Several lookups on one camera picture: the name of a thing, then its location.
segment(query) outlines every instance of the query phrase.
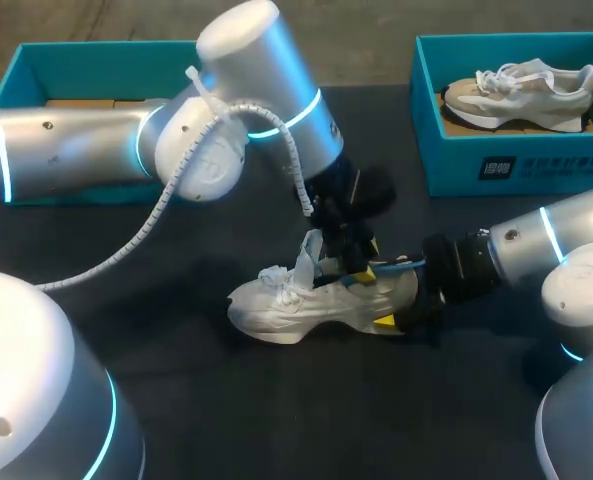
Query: glowing blue light ring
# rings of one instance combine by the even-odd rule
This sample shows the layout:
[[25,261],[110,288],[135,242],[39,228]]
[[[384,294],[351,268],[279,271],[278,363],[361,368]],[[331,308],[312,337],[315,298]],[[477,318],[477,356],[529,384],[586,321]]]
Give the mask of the glowing blue light ring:
[[558,263],[562,263],[563,252],[560,250],[558,240],[556,239],[556,233],[554,233],[554,228],[552,227],[552,224],[549,221],[549,216],[547,215],[547,210],[545,210],[545,207],[540,207],[540,216],[543,219],[543,224],[545,225],[545,231],[547,232],[549,241],[552,243],[552,247],[554,247],[556,258],[558,258]]
[[3,171],[3,191],[5,203],[12,201],[12,177],[9,172],[9,158],[7,156],[7,142],[5,130],[0,123],[0,168]]
[[565,345],[563,345],[562,343],[560,344],[560,348],[563,349],[563,352],[565,352],[565,354],[569,358],[572,358],[572,359],[576,360],[577,362],[582,362],[583,361],[583,359],[581,357],[579,357],[578,355],[574,355],[572,352],[570,352],[569,350],[567,350],[567,348],[565,348]]
[[[287,128],[292,128],[294,125],[296,125],[298,122],[300,122],[303,118],[305,118],[307,115],[309,115],[312,112],[312,110],[314,110],[314,108],[316,108],[316,105],[318,105],[320,103],[321,98],[322,98],[322,93],[320,92],[320,88],[319,88],[318,91],[316,92],[316,96],[314,97],[314,100],[312,100],[311,103],[309,105],[307,105],[307,107],[305,107],[305,109],[302,112],[300,112],[298,115],[296,115],[290,121],[285,122],[285,125],[287,126]],[[267,130],[265,132],[249,133],[249,134],[247,134],[247,136],[249,138],[259,139],[259,138],[271,137],[272,135],[276,135],[276,134],[278,134],[278,129],[272,128],[271,130]]]
[[145,448],[145,439],[143,439],[143,459],[140,462],[140,473],[138,474],[138,480],[143,480],[143,473],[145,473],[146,455],[147,455],[147,449]]
[[111,391],[112,391],[112,419],[109,422],[109,431],[107,432],[107,437],[105,438],[105,443],[103,444],[103,448],[100,449],[100,453],[98,454],[96,461],[94,462],[92,467],[87,472],[87,475],[85,475],[83,477],[83,480],[91,480],[91,478],[94,476],[94,474],[100,467],[100,464],[103,462],[103,459],[105,458],[105,455],[107,454],[107,450],[109,449],[109,444],[111,443],[112,437],[114,436],[114,428],[116,427],[116,390],[114,390],[114,384],[112,383],[112,379],[109,376],[109,373],[107,371],[105,371],[105,373],[107,373],[107,378],[109,379],[109,387],[111,388]]
[[145,175],[147,175],[149,178],[154,178],[154,177],[152,177],[151,174],[147,171],[147,169],[145,168],[145,164],[143,163],[143,159],[140,158],[140,149],[138,148],[138,146],[140,144],[140,136],[143,133],[145,124],[149,121],[150,118],[152,118],[152,116],[158,110],[160,110],[164,106],[165,105],[161,105],[160,107],[155,108],[154,110],[149,112],[147,115],[145,115],[143,118],[141,118],[140,123],[138,124],[138,129],[136,130],[136,144],[134,145],[134,148],[136,149],[136,159],[138,160],[138,164],[140,165],[140,168],[143,170],[143,172],[145,172]]

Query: logo on box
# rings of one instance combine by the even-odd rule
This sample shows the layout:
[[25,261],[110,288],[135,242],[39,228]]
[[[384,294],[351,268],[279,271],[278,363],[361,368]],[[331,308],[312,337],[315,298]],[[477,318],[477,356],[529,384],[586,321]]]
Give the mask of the logo on box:
[[512,175],[516,157],[485,157],[479,180],[507,180]]

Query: teal shoe box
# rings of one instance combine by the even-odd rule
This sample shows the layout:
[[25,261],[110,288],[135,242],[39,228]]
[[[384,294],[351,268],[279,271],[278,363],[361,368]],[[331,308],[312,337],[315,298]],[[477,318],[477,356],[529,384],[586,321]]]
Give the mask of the teal shoe box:
[[[593,64],[593,33],[416,39],[410,103],[432,196],[570,194],[593,188],[593,133],[446,134],[436,93],[477,70],[496,71],[533,58],[568,70]],[[593,107],[590,118],[593,122]]]
[[[44,107],[52,99],[169,99],[187,87],[190,65],[200,68],[191,41],[26,43],[0,84],[0,109]],[[153,203],[162,189],[158,183],[117,185],[22,203]]]

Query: concrete floor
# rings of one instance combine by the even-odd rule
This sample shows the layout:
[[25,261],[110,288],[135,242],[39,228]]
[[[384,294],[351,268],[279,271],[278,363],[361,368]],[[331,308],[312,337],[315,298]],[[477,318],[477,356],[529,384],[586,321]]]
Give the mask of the concrete floor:
[[[419,34],[593,31],[593,0],[275,1],[317,81],[328,85],[406,82]],[[21,42],[195,39],[236,3],[0,0],[0,79]]]

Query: white cable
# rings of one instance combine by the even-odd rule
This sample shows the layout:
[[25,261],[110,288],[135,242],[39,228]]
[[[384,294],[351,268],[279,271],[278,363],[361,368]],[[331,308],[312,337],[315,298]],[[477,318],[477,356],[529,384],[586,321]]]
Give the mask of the white cable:
[[[256,105],[253,103],[240,103],[230,105],[224,111],[225,115],[233,116],[239,116],[243,113],[251,113],[265,118],[272,125],[274,125],[274,127],[276,127],[278,131],[281,133],[281,136],[283,140],[285,140],[285,144],[289,152],[291,171],[294,177],[294,185],[296,186],[296,192],[298,194],[298,199],[300,200],[300,204],[303,209],[303,214],[306,217],[311,216],[311,214],[314,213],[314,207],[312,206],[311,201],[309,200],[309,196],[307,195],[307,190],[305,189],[305,180],[303,178],[300,159],[298,157],[296,142],[294,141],[294,137],[290,133],[289,129],[287,128],[285,123],[280,118],[278,118],[276,114],[264,107],[261,107],[260,105]],[[59,280],[57,282],[36,285],[36,288],[46,292],[49,290],[57,290],[59,288],[69,287],[89,280],[90,278],[116,265],[127,255],[129,255],[136,247],[138,247],[138,245],[140,245],[142,241],[145,240],[147,235],[149,235],[149,233],[152,231],[154,225],[156,225],[156,222],[158,222],[161,213],[163,213],[163,210],[165,209],[165,207],[169,203],[169,200],[174,194],[176,186],[178,185],[181,176],[187,168],[189,161],[194,156],[194,152],[198,149],[201,142],[204,140],[205,136],[207,136],[214,128],[220,125],[220,123],[223,121],[225,121],[225,118],[223,118],[222,116],[215,116],[207,124],[205,124],[196,141],[192,143],[192,146],[189,148],[183,159],[179,162],[178,167],[176,167],[176,170],[174,170],[174,173],[167,182],[167,185],[165,185],[163,193],[156,202],[156,205],[149,214],[149,217],[147,218],[143,226],[140,227],[136,235],[134,235],[129,242],[127,242],[123,247],[121,247],[107,260],[105,260],[102,263],[99,263],[93,268],[90,268],[86,272],[80,273],[70,278],[66,278],[64,280]]]

